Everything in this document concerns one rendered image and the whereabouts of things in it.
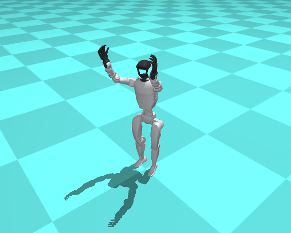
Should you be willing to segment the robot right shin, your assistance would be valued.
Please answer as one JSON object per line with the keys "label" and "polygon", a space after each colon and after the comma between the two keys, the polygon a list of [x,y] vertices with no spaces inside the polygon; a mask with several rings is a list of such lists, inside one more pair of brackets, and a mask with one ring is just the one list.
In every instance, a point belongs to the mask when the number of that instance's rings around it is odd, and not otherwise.
{"label": "robot right shin", "polygon": [[138,152],[138,155],[139,155],[139,158],[142,160],[144,160],[144,151],[145,151],[145,147],[146,145],[143,144],[143,145],[140,145],[138,144],[138,142],[135,143],[136,144],[136,149],[137,149],[137,152]]}

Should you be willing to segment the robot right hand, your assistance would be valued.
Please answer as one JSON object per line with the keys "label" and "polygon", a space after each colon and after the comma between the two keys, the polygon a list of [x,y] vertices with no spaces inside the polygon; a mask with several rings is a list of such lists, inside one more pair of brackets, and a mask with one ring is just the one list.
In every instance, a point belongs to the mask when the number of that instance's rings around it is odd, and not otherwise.
{"label": "robot right hand", "polygon": [[101,60],[103,60],[103,64],[104,64],[105,68],[107,68],[106,63],[110,62],[110,60],[108,59],[108,55],[107,55],[109,47],[107,47],[107,50],[105,51],[105,46],[106,45],[100,47],[100,49],[98,50],[98,54],[99,54]]}

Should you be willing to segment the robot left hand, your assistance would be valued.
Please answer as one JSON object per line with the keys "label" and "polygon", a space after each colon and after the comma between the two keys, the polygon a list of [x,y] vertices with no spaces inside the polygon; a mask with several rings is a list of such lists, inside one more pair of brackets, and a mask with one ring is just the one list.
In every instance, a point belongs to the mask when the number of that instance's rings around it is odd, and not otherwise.
{"label": "robot left hand", "polygon": [[150,78],[152,80],[154,80],[155,76],[158,74],[158,72],[157,72],[157,66],[158,66],[157,58],[154,55],[151,55],[150,57],[152,57],[152,58],[149,58],[150,60],[152,60],[152,61],[149,61],[152,64],[152,71],[150,73]]}

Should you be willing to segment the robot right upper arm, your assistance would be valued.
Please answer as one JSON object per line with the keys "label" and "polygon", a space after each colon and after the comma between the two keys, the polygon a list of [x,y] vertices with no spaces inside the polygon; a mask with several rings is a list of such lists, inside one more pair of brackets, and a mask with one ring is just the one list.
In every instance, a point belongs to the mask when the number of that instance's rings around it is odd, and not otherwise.
{"label": "robot right upper arm", "polygon": [[127,78],[127,77],[119,77],[119,74],[116,74],[114,78],[112,78],[114,83],[127,84],[131,87],[134,87],[135,78]]}

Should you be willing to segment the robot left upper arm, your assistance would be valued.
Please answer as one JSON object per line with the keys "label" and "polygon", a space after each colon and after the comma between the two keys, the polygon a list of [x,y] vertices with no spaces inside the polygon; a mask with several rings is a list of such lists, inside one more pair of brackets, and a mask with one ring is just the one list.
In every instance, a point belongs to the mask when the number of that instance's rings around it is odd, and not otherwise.
{"label": "robot left upper arm", "polygon": [[[161,83],[161,81],[159,81],[159,82]],[[161,85],[162,85],[162,83],[161,83]],[[153,87],[153,89],[154,89],[155,92],[160,92],[162,90],[161,88],[155,89],[154,87]]]}

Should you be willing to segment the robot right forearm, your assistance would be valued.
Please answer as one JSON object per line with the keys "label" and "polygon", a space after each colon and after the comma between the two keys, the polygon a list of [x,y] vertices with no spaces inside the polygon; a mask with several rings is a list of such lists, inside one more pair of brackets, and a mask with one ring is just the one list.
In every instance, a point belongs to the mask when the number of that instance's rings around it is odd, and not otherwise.
{"label": "robot right forearm", "polygon": [[108,73],[110,78],[114,78],[116,76],[116,72],[112,69],[111,63],[107,62],[106,65],[107,68],[105,68],[105,71]]}

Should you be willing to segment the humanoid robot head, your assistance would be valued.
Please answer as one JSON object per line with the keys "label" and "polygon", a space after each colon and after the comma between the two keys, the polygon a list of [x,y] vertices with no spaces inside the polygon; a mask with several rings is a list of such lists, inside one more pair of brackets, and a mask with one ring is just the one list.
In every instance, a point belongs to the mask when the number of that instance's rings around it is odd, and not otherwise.
{"label": "humanoid robot head", "polygon": [[[142,78],[140,79],[140,81],[142,82],[147,82],[150,80],[149,76],[148,76],[148,69],[151,67],[151,63],[148,60],[141,60],[138,64],[137,64],[137,71],[139,76]],[[140,69],[142,70],[146,70],[146,73],[140,74]],[[149,78],[149,80],[146,80],[147,78]]]}

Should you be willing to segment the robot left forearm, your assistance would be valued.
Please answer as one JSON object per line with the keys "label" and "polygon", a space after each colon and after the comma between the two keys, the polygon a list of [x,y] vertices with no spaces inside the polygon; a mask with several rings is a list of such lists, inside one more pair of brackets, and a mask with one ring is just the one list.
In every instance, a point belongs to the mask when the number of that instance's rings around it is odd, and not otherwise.
{"label": "robot left forearm", "polygon": [[158,75],[156,75],[156,76],[155,76],[155,79],[152,80],[152,79],[150,78],[150,75],[149,75],[150,82],[151,82],[151,84],[153,85],[153,87],[154,87],[155,89],[159,89],[159,88],[162,89],[162,85],[161,85],[161,83],[159,82],[157,76],[158,76]]}

